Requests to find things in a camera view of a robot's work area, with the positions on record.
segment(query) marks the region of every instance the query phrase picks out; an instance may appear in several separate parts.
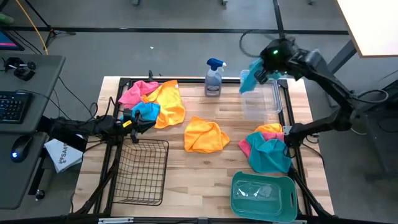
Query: keyboard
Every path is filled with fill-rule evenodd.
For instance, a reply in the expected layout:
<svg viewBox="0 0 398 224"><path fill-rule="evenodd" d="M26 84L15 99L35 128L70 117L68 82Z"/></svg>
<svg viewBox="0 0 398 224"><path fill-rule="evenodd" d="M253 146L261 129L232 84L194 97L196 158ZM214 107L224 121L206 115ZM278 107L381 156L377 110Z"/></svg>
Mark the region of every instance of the keyboard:
<svg viewBox="0 0 398 224"><path fill-rule="evenodd" d="M22 124L31 99L31 93L0 91L0 123Z"/></svg>

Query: concrete floor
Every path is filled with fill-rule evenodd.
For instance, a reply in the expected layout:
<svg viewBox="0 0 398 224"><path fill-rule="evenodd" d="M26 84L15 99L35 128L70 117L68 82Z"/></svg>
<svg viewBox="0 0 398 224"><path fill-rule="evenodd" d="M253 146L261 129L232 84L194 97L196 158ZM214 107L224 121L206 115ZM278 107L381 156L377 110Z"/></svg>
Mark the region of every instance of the concrete floor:
<svg viewBox="0 0 398 224"><path fill-rule="evenodd" d="M318 0L308 6L306 0L280 0L285 29L345 30L334 0ZM165 27L165 28L236 28L275 29L271 0L230 0L223 7L217 0L143 0L140 7L128 0L31 0L53 26L73 27ZM18 25L29 25L14 2L4 12ZM41 26L37 18L34 21ZM34 32L21 34L40 46ZM236 77L251 59L239 50L239 34L143 34L143 33L78 33L61 37L49 47L50 54L67 58L62 78L68 87L89 105L97 101L102 79L107 75L147 75L148 70L170 76L202 76L210 57L223 59L225 74ZM348 35L295 35L299 46L320 49L330 61L349 40ZM244 46L259 52L270 40L261 34L247 35ZM396 58L362 59L355 55L336 76L356 91L381 88L397 79L398 73L379 82L396 70ZM331 113L323 90L306 82L314 119ZM88 113L60 83L56 90L62 109L73 119L86 119ZM49 105L45 114L56 116ZM351 131L322 133L320 148L335 213L343 218L396 223L398 220L398 181L368 183L364 174L379 171L379 165L366 136ZM17 210L0 210L0 219L44 217L68 213L69 198L78 174L46 173L42 181L47 196L40 202L26 196Z"/></svg>

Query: orange cable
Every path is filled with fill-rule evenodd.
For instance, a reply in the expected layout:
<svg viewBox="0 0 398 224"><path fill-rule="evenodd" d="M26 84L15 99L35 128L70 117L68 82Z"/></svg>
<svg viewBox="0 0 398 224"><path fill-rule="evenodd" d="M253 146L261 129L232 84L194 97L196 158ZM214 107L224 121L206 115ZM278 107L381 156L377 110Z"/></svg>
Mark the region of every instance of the orange cable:
<svg viewBox="0 0 398 224"><path fill-rule="evenodd" d="M30 18L30 16L28 15L28 13L25 11L24 7L20 4L20 2L18 0L15 0L19 7L22 9L22 11L25 13L25 16L28 18L28 20L30 21L30 23L32 24L33 28L36 30L37 35L39 35L40 40L42 41L43 47L44 47L44 51L45 54L48 55L49 54L49 50L47 50L47 47L45 46L44 40L42 38L42 36L40 35L39 31L37 30L35 24L33 23L32 19Z"/></svg>

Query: blue cloth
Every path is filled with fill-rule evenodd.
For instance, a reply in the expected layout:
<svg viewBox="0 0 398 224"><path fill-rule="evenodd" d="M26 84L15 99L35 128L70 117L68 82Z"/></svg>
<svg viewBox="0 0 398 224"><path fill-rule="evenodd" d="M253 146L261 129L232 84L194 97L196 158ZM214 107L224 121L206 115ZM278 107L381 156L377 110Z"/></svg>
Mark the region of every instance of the blue cloth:
<svg viewBox="0 0 398 224"><path fill-rule="evenodd" d="M253 91L254 88L257 85L257 80L254 77L254 74L257 72L263 71L263 61L261 58L255 59L250 65L249 65L249 74L248 75L243 75L243 82L241 84L241 87L239 88L239 93L242 94L247 91ZM274 72L270 75L267 75L268 78L271 79L278 79L281 77L281 74L279 72Z"/></svg>
<svg viewBox="0 0 398 224"><path fill-rule="evenodd" d="M157 103L144 103L140 102L132 108L131 117L135 118L136 111L139 111L142 118L149 121L156 121L160 112L160 105Z"/></svg>
<svg viewBox="0 0 398 224"><path fill-rule="evenodd" d="M265 141L261 132L250 134L246 141L251 146L249 164L254 171L265 172L284 172L289 171L292 159L285 156L287 146L278 139Z"/></svg>

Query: spray bottle label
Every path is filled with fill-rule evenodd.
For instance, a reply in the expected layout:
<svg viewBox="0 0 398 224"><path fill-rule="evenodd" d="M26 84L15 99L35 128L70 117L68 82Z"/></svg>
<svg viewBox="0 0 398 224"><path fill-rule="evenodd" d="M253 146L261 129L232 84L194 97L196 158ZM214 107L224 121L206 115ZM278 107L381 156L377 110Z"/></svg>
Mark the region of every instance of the spray bottle label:
<svg viewBox="0 0 398 224"><path fill-rule="evenodd" d="M207 86L206 94L208 96L218 96L220 94L219 86Z"/></svg>

